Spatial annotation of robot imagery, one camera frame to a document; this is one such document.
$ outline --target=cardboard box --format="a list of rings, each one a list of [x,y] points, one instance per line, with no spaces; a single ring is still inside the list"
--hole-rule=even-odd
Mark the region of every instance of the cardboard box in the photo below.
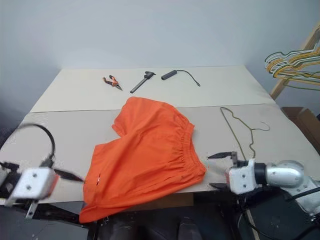
[[[304,136],[320,154],[320,121],[308,109],[303,107],[282,107],[284,114],[301,130]]]

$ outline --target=pliers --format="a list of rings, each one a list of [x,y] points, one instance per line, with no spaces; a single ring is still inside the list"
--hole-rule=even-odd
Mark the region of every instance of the pliers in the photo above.
[[[105,77],[103,77],[102,79],[106,84],[110,84],[112,87],[116,87],[117,89],[122,91],[122,88],[120,87],[120,85],[119,85],[118,81],[116,80],[116,78],[114,76],[111,76],[111,75],[109,75],[109,78],[112,81],[108,81]]]

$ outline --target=black cylinder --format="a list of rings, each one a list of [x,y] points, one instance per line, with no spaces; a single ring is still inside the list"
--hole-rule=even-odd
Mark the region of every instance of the black cylinder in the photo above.
[[[266,165],[264,163],[254,163],[254,178],[257,184],[267,184]]]
[[[177,70],[172,70],[171,72],[168,72],[165,75],[163,75],[161,77],[161,79],[162,80],[166,80],[166,79],[168,79],[168,78],[170,78],[170,77],[172,77],[173,75],[176,75],[176,74],[177,74]]]

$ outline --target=white board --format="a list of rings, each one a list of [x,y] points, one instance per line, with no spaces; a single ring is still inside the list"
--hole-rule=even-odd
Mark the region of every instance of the white board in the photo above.
[[[242,65],[184,67],[167,80],[161,76],[179,68],[63,69],[34,105],[31,113],[81,110],[119,110],[132,96],[167,102],[177,108],[274,104],[269,94]],[[135,93],[145,71],[156,73]],[[104,83],[116,77],[123,91]]]
[[[283,160],[296,160],[305,167],[305,173],[320,180],[320,157],[301,131],[282,113],[276,104],[230,106],[237,117],[252,128],[266,128],[270,131],[254,131],[256,161],[278,163]],[[230,132],[220,107],[180,108],[195,125],[192,140],[199,159],[207,172],[203,182],[183,189],[181,192],[208,191],[208,183],[224,183],[224,170],[232,165],[231,160],[207,160],[207,156],[218,152],[240,149]],[[46,126],[56,142],[55,167],[85,177],[90,167],[94,147],[119,138],[111,128],[119,110],[67,111],[29,113],[23,123],[39,123]],[[250,132],[226,112],[247,158],[253,153],[249,149]],[[15,132],[0,151],[0,161],[19,163],[20,169],[36,167],[48,155],[50,140],[41,129],[26,128]],[[82,201],[82,184],[59,180],[52,196],[43,202]]]

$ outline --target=black cable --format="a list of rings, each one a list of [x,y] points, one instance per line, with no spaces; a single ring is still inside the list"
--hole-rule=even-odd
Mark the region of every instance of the black cable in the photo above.
[[[245,220],[245,222],[252,228],[254,229],[257,233],[261,234],[262,236],[265,236],[266,238],[268,239],[271,239],[271,240],[280,240],[278,238],[275,238],[275,237],[272,237],[272,236],[269,236],[268,234],[264,233],[263,231],[260,231],[258,228],[256,228],[253,224],[251,224],[251,222],[249,221],[248,219],[248,216],[247,216],[247,213],[246,211],[241,208],[241,211],[242,211],[242,217],[243,219]]]
[[[189,74],[190,77],[193,79],[193,81],[195,81],[195,83],[196,83],[199,87],[201,86],[200,83],[198,83],[198,82],[195,80],[195,78],[190,74],[190,72],[188,72],[188,71],[186,71],[186,70],[177,70],[177,72],[178,72],[178,71],[185,72],[185,73]]]
[[[297,195],[294,195],[294,196],[288,198],[286,201],[287,202],[291,202],[291,201],[296,200],[298,198],[304,197],[304,196],[309,195],[309,194],[314,194],[314,193],[319,192],[319,191],[320,191],[320,186],[316,187],[314,189],[308,190],[308,191],[301,192],[301,193],[299,193]]]
[[[48,155],[48,157],[42,161],[40,167],[49,167],[51,168],[54,164],[53,158],[55,156],[55,152],[56,152],[56,144],[55,144],[55,140],[54,140],[54,136],[52,136],[51,132],[45,128],[44,126],[40,125],[40,124],[36,124],[36,123],[25,123],[25,124],[21,124],[20,126],[17,127],[17,130],[20,129],[25,129],[25,128],[29,128],[29,127],[37,127],[42,129],[50,138],[51,141],[51,152]]]

